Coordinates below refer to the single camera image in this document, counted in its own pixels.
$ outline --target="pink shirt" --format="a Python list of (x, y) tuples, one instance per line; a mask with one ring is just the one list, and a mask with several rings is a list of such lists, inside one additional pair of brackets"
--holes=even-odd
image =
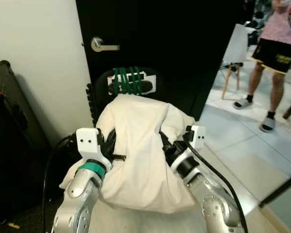
[(291, 2), (285, 12), (274, 12), (266, 23), (261, 38), (291, 45)]

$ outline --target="green rubber band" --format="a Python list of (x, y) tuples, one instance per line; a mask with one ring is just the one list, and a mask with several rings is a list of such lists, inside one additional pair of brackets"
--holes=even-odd
[(92, 163), (92, 162), (86, 162), (84, 165), (78, 167), (78, 170), (80, 169), (88, 169), (88, 170), (91, 170), (95, 173), (97, 173), (97, 175), (103, 179), (105, 173), (106, 173), (106, 170), (100, 166), (99, 164), (95, 164), (95, 163)]
[(135, 70), (137, 71), (137, 75), (138, 75), (139, 95), (142, 95), (141, 76), (140, 76), (139, 68), (138, 67), (135, 67)]
[(123, 74), (123, 71), (122, 69), (120, 68), (120, 74), (121, 74), (121, 87), (122, 87), (122, 93), (123, 94), (126, 94), (126, 85), (125, 85), (125, 78), (124, 78), (124, 74)]
[(117, 96), (118, 94), (118, 76), (117, 76), (117, 68), (114, 69), (114, 79), (115, 79), (115, 84), (114, 84), (114, 94)]
[(136, 79), (134, 75), (134, 70), (132, 67), (129, 67), (130, 73), (131, 73), (131, 79), (132, 79), (132, 86), (134, 88), (134, 94), (137, 95), (137, 86), (136, 86)]
[(128, 78), (127, 78), (127, 75), (126, 75), (125, 68), (122, 68), (122, 72), (123, 72), (124, 77), (125, 77), (126, 90), (127, 90), (128, 94), (130, 95), (131, 94), (131, 90), (130, 90), (130, 85), (129, 85), (129, 81), (128, 81)]

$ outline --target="black door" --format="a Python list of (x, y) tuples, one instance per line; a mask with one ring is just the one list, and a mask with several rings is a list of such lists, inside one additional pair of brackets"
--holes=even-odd
[[(241, 1), (77, 0), (91, 81), (115, 67), (151, 67), (168, 100), (199, 119)], [(95, 52), (93, 37), (119, 51)]]

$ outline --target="black shorts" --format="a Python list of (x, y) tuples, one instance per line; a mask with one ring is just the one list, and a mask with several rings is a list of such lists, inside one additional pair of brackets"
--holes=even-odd
[(263, 67), (286, 74), (291, 66), (291, 45), (261, 38), (252, 58)]

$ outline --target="dark floor mat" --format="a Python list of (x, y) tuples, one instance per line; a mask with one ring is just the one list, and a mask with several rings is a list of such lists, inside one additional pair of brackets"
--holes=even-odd
[[(50, 233), (57, 208), (63, 202), (63, 198), (46, 204), (46, 231)], [(38, 205), (28, 210), (11, 216), (0, 225), (0, 233), (42, 233), (42, 206)], [(8, 223), (19, 226), (19, 229), (10, 227)]]

